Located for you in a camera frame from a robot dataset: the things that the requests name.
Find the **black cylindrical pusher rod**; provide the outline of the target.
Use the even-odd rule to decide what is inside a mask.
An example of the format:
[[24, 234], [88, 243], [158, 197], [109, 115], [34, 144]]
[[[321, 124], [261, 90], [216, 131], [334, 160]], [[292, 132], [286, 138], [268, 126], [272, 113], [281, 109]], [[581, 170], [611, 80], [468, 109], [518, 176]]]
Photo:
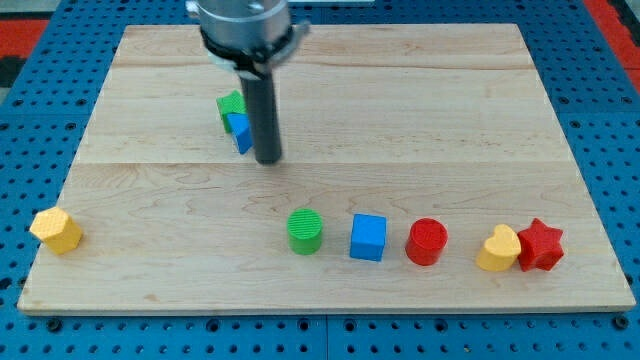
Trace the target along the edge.
[[273, 75], [238, 72], [249, 119], [256, 161], [273, 165], [282, 156], [279, 118]]

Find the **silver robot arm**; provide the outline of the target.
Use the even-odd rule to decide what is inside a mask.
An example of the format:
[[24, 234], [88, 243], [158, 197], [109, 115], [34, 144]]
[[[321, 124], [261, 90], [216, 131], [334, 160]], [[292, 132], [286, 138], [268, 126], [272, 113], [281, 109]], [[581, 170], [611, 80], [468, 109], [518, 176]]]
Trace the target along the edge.
[[212, 61], [240, 80], [256, 161], [273, 165], [282, 156], [273, 72], [289, 60], [311, 29], [292, 22], [287, 0], [186, 0], [199, 21]]

